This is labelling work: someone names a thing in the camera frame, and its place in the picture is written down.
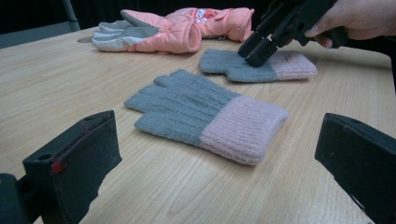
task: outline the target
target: table surface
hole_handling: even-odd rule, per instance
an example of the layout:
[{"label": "table surface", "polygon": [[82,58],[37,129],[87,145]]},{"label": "table surface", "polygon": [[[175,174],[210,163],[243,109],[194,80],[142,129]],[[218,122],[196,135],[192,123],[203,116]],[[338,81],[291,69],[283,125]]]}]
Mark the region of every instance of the table surface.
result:
[{"label": "table surface", "polygon": [[138,131],[141,113],[123,102],[179,68],[202,74],[197,53],[99,52],[78,43],[93,29],[0,49],[0,172],[24,175],[22,160],[80,119],[114,110],[123,161],[106,176],[81,223],[369,223],[314,159],[325,113],[358,119],[396,137],[390,59],[360,49],[294,49],[318,68],[309,80],[234,83],[227,89],[290,112],[263,162],[240,165],[211,152]]}]

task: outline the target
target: glove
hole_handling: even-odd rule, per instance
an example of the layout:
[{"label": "glove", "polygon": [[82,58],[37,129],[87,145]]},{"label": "glove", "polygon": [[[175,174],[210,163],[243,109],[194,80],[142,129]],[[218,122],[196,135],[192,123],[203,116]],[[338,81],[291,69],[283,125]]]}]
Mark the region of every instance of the glove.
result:
[{"label": "glove", "polygon": [[165,19],[132,10],[123,10],[121,16],[126,21],[104,22],[93,32],[92,43],[99,50],[184,53],[201,45],[201,32],[190,16]]},{"label": "glove", "polygon": [[245,7],[235,9],[182,8],[166,16],[190,15],[195,18],[201,29],[202,37],[226,35],[233,41],[243,42],[251,32],[253,9]]},{"label": "glove", "polygon": [[125,105],[145,113],[134,125],[137,129],[244,164],[263,160],[289,115],[281,107],[228,91],[184,70],[157,77]]},{"label": "glove", "polygon": [[317,73],[315,65],[296,51],[277,51],[263,66],[251,67],[235,51],[207,49],[199,66],[204,73],[222,73],[240,82],[302,79]]}]

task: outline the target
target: finger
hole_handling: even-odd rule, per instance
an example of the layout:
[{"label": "finger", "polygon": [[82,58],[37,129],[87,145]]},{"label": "finger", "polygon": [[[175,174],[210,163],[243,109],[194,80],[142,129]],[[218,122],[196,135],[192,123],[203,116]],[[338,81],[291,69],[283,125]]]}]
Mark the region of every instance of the finger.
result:
[{"label": "finger", "polygon": [[330,49],[332,47],[332,40],[324,35],[317,35],[314,37],[314,39],[323,47],[326,49]]}]

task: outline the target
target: human hand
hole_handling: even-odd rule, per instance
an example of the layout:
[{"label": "human hand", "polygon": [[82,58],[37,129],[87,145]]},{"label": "human hand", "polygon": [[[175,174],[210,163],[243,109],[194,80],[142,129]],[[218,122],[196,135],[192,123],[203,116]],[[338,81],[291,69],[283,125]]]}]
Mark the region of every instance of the human hand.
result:
[{"label": "human hand", "polygon": [[321,35],[343,26],[348,37],[356,40],[380,35],[396,35],[395,0],[338,0],[325,15],[305,33],[323,47],[330,48],[330,38]]}]

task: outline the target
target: gray and pink knitted glove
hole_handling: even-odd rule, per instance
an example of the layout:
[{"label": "gray and pink knitted glove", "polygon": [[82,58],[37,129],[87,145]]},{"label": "gray and pink knitted glove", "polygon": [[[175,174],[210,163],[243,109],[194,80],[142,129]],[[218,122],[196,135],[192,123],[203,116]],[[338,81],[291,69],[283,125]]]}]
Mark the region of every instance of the gray and pink knitted glove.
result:
[{"label": "gray and pink knitted glove", "polygon": [[207,49],[199,66],[208,75],[225,74],[240,82],[303,79],[317,74],[315,65],[296,51],[277,51],[263,66],[251,67],[236,51]]},{"label": "gray and pink knitted glove", "polygon": [[263,160],[289,115],[184,70],[157,77],[125,105],[144,113],[137,129],[252,165]]}]

